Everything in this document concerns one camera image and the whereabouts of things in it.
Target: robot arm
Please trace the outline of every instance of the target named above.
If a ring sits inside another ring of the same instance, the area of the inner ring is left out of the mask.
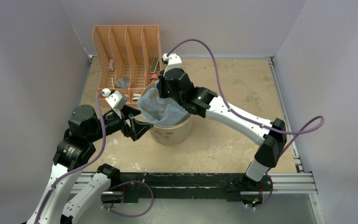
[[[212,119],[225,124],[250,138],[259,149],[246,170],[246,176],[258,182],[265,172],[276,166],[286,143],[286,135],[270,131],[265,126],[285,131],[285,123],[263,119],[250,114],[234,105],[228,108],[222,97],[205,87],[195,87],[185,71],[181,69],[181,59],[176,54],[163,55],[166,68],[159,77],[157,89],[160,98],[172,98],[189,113]],[[234,109],[240,115],[257,120],[263,126],[257,126],[231,113]]]
[[[121,131],[125,137],[131,137],[133,141],[136,141],[153,127],[151,124],[135,120],[134,116],[139,115],[140,111],[125,105],[127,98],[124,94],[110,90],[104,90],[104,92],[104,96],[112,108],[111,112],[113,112],[103,116],[105,127],[101,127],[92,106],[81,105],[73,110],[72,117],[68,121],[69,128],[57,146],[47,187],[27,224],[66,222],[74,224],[74,221],[78,220],[79,214],[88,208],[89,199],[96,195],[100,196],[101,192],[109,188],[110,182],[108,185],[106,175],[98,174],[95,176],[95,181],[98,184],[86,187],[81,195],[69,202],[71,205],[65,204],[82,169],[71,173],[52,188],[52,184],[58,178],[89,161],[96,151],[93,142],[102,138],[102,128],[106,130],[106,135]]]

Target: orange dish rack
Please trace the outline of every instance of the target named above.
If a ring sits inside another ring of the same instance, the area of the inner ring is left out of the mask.
[[[104,88],[121,91],[128,97],[127,105],[136,107],[133,95],[141,94],[150,84],[154,58],[159,58],[162,65],[159,26],[95,26],[92,37],[102,69],[98,92]],[[128,88],[115,84],[123,77],[129,78]],[[99,102],[109,107],[103,96]]]

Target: round container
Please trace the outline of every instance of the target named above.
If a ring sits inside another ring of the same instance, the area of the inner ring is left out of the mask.
[[[146,94],[149,89],[155,86],[156,84],[154,82],[148,85],[145,90],[143,90],[141,96]],[[193,116],[188,113],[174,126],[162,127],[154,125],[153,128],[150,130],[150,133],[156,142],[164,145],[174,145],[182,142],[188,137],[192,123]]]

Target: gray wall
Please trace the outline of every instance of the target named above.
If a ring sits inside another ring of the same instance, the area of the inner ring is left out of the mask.
[[[88,65],[59,0],[0,0],[0,223],[37,206]]]
[[[294,129],[326,116],[297,145],[327,223],[358,223],[358,1],[307,0],[275,69]]]
[[[95,25],[159,24],[162,51],[187,38],[199,38],[217,57],[275,55],[305,0],[61,0],[89,54],[96,54]],[[209,57],[199,44],[176,53]]]

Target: wooden work surface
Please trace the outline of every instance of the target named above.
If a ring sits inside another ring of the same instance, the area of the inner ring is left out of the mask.
[[[256,116],[283,119],[274,80],[266,60],[217,60],[220,82],[227,100]],[[182,68],[196,86],[207,87],[217,93],[216,77],[211,60],[183,60]],[[98,59],[90,68],[81,104],[96,108],[95,94],[101,77]],[[189,137],[183,142],[165,146],[146,133],[133,142],[121,132],[107,138],[101,156],[85,171],[95,172],[108,163],[122,172],[245,172],[258,146],[239,132],[216,121],[195,116]],[[97,152],[102,141],[94,143]],[[296,173],[291,150],[280,158],[272,173]]]

